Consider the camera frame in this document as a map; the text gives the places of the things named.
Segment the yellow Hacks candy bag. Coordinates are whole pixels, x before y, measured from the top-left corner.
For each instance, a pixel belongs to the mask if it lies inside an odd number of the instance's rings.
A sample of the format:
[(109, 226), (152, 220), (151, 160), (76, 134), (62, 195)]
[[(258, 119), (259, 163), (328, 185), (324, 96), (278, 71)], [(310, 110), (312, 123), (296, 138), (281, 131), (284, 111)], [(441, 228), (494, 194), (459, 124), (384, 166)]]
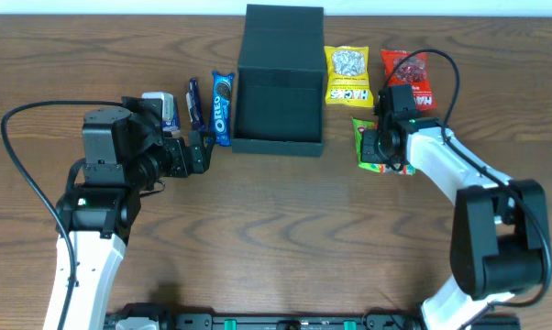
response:
[(327, 65), (327, 105), (372, 108), (374, 96), (368, 73), (370, 49), (324, 46)]

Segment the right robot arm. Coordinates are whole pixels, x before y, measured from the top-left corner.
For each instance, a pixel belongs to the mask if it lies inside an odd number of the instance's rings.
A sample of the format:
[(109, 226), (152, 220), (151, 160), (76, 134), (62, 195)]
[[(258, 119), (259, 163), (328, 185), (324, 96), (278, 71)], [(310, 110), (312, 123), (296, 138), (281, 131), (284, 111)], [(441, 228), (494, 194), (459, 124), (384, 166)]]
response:
[(412, 329), (470, 329), (491, 309), (539, 303), (552, 278), (546, 196), (534, 180), (493, 169), (436, 118), (357, 131), (359, 159), (426, 175), (454, 206), (451, 275), (422, 302)]

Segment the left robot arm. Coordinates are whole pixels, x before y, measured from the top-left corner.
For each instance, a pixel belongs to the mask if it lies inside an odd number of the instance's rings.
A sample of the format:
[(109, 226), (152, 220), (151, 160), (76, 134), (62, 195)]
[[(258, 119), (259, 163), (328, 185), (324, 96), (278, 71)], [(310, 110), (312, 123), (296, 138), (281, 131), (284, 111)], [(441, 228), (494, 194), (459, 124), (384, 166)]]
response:
[(173, 137), (163, 132), (158, 111), (120, 106), (87, 113), (82, 133), (84, 158), (71, 167), (56, 207), (64, 229), (47, 329), (103, 327), (142, 198), (165, 177), (207, 171), (215, 145), (211, 132)]

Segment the red Hacks candy bag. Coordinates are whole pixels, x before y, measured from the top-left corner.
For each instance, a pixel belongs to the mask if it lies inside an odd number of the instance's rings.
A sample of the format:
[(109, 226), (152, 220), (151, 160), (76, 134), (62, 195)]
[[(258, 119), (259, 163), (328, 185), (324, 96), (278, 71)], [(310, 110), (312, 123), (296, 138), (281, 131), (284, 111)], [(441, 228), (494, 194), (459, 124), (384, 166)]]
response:
[(413, 90), (416, 107), (420, 111), (436, 108), (427, 70), (427, 56), (424, 53), (408, 59), (399, 68), (396, 66), (408, 55), (405, 50), (381, 50), (381, 59), (384, 65), (385, 78), (388, 86), (410, 84)]

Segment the blue Oreo cookie pack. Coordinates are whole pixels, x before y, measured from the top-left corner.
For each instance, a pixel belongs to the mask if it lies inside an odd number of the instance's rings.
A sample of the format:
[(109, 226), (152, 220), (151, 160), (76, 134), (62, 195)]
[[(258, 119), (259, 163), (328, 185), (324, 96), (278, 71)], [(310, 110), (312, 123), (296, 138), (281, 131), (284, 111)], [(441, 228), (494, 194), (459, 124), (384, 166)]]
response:
[(230, 147), (231, 97), (235, 74), (229, 73), (223, 75), (218, 71), (213, 71), (212, 75), (214, 84), (209, 129), (215, 133), (216, 144), (222, 147)]

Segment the green gummy candy bag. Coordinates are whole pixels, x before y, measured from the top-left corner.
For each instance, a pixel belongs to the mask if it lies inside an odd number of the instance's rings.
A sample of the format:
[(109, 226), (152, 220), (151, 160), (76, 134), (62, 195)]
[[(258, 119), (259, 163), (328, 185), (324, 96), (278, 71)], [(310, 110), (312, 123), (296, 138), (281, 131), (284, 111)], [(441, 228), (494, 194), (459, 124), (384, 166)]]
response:
[(393, 170), (386, 164), (364, 161), (362, 159), (362, 142), (364, 141), (364, 133), (367, 130), (376, 131), (377, 123), (375, 121), (368, 121), (352, 117), (352, 124), (354, 129), (358, 166), (360, 168), (380, 174), (394, 173), (406, 176), (414, 176), (416, 174), (416, 169), (412, 165), (404, 165), (400, 170)]

